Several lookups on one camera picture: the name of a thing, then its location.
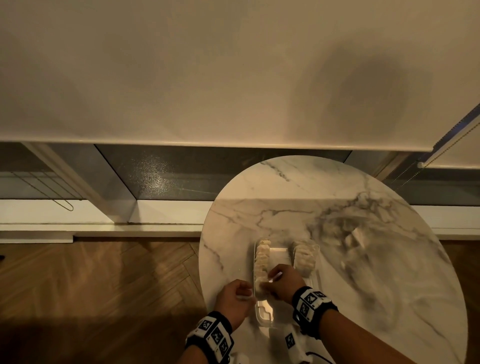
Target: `wristband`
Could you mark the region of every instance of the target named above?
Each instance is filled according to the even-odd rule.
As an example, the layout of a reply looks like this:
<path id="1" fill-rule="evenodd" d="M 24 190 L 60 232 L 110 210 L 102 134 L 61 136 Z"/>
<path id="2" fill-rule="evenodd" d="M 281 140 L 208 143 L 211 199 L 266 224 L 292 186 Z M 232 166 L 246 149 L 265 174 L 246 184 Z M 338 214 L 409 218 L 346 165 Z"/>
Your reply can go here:
<path id="1" fill-rule="evenodd" d="M 228 319 L 218 311 L 212 311 L 188 334 L 185 348 L 198 346 L 209 364 L 226 364 L 230 361 L 228 354 L 233 347 L 232 332 Z"/>
<path id="2" fill-rule="evenodd" d="M 293 319 L 300 326 L 302 334 L 320 339 L 319 325 L 326 310 L 338 308 L 327 296 L 312 287 L 298 289 L 292 297 Z"/>

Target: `forearm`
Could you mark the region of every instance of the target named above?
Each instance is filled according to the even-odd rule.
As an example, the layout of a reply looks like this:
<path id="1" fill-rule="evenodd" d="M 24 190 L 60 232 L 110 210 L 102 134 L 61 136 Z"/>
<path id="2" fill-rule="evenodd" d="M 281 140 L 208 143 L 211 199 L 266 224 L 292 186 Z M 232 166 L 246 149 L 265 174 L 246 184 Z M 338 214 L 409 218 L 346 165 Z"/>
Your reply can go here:
<path id="1" fill-rule="evenodd" d="M 338 311 L 325 311 L 319 330 L 323 345 L 337 364 L 415 364 Z"/>
<path id="2" fill-rule="evenodd" d="M 189 346 L 182 354 L 177 364 L 208 364 L 208 360 L 198 346 Z"/>

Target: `marble tabletop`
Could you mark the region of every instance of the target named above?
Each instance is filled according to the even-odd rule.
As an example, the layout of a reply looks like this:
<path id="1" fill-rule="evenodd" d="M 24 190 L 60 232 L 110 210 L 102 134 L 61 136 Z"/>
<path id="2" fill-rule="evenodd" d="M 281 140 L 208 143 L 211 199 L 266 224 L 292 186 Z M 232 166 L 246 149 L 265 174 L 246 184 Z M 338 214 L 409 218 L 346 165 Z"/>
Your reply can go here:
<path id="1" fill-rule="evenodd" d="M 368 227 L 361 254 L 338 239 L 352 223 Z M 252 282 L 253 244 L 260 238 L 314 240 L 321 290 L 341 313 L 418 364 L 464 362 L 467 313 L 450 260 L 422 218 L 377 179 L 310 156 L 273 158 L 237 175 L 212 204 L 202 231 L 207 309 L 226 283 Z M 281 332 L 259 327 L 254 314 L 233 339 L 233 351 L 247 354 L 251 364 L 288 363 Z M 331 359 L 320 341 L 308 345 Z"/>

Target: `person's right arm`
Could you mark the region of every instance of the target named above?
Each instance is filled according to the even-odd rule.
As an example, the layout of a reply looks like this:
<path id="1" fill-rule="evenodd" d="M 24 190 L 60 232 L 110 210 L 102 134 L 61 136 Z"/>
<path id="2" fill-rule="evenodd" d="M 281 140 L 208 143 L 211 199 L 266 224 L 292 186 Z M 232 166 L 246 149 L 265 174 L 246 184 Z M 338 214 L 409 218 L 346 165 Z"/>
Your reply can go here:
<path id="1" fill-rule="evenodd" d="M 294 293 L 305 282 L 292 266 L 279 264 L 268 277 L 282 272 L 279 280 L 263 283 L 262 288 L 292 304 Z M 388 344 L 361 328 L 336 310 L 327 310 L 319 324 L 322 343 L 337 364 L 415 364 Z"/>

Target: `hand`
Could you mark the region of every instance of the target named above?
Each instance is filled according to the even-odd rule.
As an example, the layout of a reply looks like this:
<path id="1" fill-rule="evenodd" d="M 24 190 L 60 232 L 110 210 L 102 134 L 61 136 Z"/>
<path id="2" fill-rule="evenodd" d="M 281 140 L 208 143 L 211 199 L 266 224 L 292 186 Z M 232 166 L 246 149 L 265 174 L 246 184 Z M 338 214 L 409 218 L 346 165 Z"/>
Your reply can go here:
<path id="1" fill-rule="evenodd" d="M 251 297 L 238 299 L 237 296 Z M 244 280 L 236 279 L 223 287 L 217 295 L 213 310 L 225 316 L 235 331 L 256 302 L 257 300 L 252 296 L 252 285 Z"/>
<path id="2" fill-rule="evenodd" d="M 277 298 L 285 301 L 288 304 L 292 304 L 292 297 L 294 293 L 302 287 L 305 287 L 305 281 L 301 277 L 300 273 L 295 270 L 294 267 L 287 264 L 279 264 L 268 272 L 268 277 L 271 279 L 278 272 L 282 272 L 282 275 L 278 280 L 272 283 L 260 283 L 260 287 L 267 292 L 270 292 Z"/>

